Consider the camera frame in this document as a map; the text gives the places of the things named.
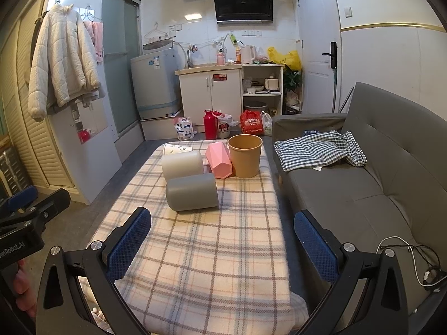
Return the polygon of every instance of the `glass shower door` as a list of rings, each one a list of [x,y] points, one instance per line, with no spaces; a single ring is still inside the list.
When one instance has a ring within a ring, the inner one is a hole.
[[[126,0],[102,0],[104,70],[118,135],[139,120],[130,60],[139,55],[136,6]]]

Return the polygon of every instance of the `white puffer jacket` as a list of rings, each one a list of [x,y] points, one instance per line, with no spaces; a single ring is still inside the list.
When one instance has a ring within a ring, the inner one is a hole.
[[[55,4],[40,28],[28,96],[28,112],[36,121],[46,116],[48,69],[60,107],[101,85],[92,39],[79,13],[72,8]]]

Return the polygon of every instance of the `gray floor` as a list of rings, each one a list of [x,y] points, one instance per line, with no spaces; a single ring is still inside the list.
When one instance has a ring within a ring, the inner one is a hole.
[[[194,139],[203,140],[204,134],[198,134]],[[45,241],[45,247],[26,259],[26,266],[33,288],[39,287],[40,277],[50,249],[56,245],[61,246],[64,250],[85,248],[97,227],[99,227],[101,221],[135,173],[158,146],[171,141],[173,140],[145,141],[140,144],[122,164],[122,167],[104,187],[92,205],[86,206],[81,203],[72,202],[68,209],[47,224],[46,230],[42,235]],[[290,271],[291,290],[306,298],[297,251],[297,239],[293,230],[292,210],[287,197],[278,184],[278,171],[273,162],[271,137],[263,137],[263,141],[278,196],[279,213]]]

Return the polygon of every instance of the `screw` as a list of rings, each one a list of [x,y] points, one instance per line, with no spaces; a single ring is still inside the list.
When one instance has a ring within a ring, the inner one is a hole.
[[[90,248],[93,250],[98,250],[102,247],[102,241],[94,241],[92,244],[90,244]]]
[[[385,249],[385,254],[386,254],[388,257],[394,257],[394,255],[395,255],[394,250],[392,250],[391,248],[387,248],[387,249]]]
[[[51,255],[56,255],[59,252],[60,252],[60,247],[58,247],[58,246],[55,246],[55,247],[51,248],[51,250],[50,250]]]
[[[345,243],[345,244],[343,244],[343,249],[346,252],[354,252],[355,251],[355,246],[352,243]]]

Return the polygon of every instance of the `yellow plastic bag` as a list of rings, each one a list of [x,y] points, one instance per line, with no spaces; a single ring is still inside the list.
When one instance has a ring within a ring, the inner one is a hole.
[[[267,49],[267,54],[276,64],[287,64],[292,70],[301,70],[301,59],[296,50],[289,51],[286,55],[278,52],[273,46]]]

